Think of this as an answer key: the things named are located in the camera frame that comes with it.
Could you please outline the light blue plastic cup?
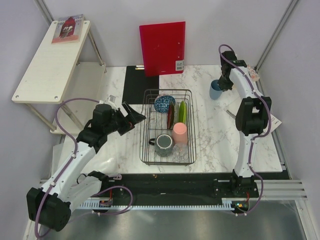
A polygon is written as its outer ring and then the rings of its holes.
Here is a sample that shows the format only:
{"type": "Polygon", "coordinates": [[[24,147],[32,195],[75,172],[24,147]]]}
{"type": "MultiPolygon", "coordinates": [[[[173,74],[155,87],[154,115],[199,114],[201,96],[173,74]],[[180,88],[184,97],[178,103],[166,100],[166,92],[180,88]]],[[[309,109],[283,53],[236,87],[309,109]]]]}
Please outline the light blue plastic cup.
{"type": "Polygon", "coordinates": [[[222,94],[222,90],[218,85],[218,80],[215,79],[211,82],[210,84],[210,89],[209,89],[209,96],[212,100],[217,100],[221,94],[222,94]]]}

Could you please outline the dark grey ceramic mug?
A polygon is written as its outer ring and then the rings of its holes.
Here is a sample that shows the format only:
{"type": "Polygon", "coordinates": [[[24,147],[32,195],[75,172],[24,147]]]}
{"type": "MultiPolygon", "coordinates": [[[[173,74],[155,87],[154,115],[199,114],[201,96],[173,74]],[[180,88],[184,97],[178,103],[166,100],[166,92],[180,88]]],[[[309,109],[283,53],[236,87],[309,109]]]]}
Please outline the dark grey ceramic mug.
{"type": "Polygon", "coordinates": [[[160,134],[156,138],[151,138],[148,143],[154,146],[155,153],[160,157],[168,157],[172,154],[174,140],[168,134],[160,134]]]}

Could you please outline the pink plastic cup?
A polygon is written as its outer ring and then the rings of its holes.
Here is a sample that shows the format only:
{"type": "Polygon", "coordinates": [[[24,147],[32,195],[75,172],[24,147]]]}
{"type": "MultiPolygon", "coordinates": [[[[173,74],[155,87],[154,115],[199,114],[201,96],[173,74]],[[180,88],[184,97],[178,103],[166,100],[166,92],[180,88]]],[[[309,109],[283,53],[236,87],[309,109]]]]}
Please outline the pink plastic cup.
{"type": "Polygon", "coordinates": [[[175,144],[187,144],[188,143],[188,130],[187,126],[178,122],[173,126],[172,138],[175,144]]]}

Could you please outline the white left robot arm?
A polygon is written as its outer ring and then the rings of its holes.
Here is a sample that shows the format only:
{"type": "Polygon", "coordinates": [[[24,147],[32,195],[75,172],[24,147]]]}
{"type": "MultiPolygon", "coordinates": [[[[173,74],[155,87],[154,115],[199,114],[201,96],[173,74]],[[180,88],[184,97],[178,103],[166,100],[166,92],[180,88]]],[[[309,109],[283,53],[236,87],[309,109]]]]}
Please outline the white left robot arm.
{"type": "Polygon", "coordinates": [[[126,102],[122,103],[127,115],[113,102],[98,101],[92,118],[77,137],[73,137],[74,150],[54,175],[40,188],[32,187],[27,195],[29,219],[35,222],[37,238],[39,225],[50,230],[61,231],[69,222],[74,210],[90,197],[104,197],[110,191],[108,182],[102,180],[101,172],[93,171],[76,184],[76,180],[87,163],[93,159],[107,142],[108,135],[118,132],[121,136],[134,129],[146,117],[126,102]]]}

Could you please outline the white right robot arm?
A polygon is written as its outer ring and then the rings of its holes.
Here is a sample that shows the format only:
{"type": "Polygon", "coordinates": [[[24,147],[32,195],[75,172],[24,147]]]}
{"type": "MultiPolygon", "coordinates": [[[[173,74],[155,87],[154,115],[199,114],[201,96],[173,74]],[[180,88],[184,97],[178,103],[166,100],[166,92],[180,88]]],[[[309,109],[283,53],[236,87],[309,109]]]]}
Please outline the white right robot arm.
{"type": "Polygon", "coordinates": [[[218,86],[222,91],[238,91],[241,102],[235,115],[235,126],[239,131],[237,162],[232,170],[229,186],[222,184],[221,194],[234,197],[259,197],[255,182],[253,161],[258,140],[271,131],[270,97],[265,97],[253,86],[244,60],[238,60],[235,52],[220,52],[221,77],[218,86]]]}

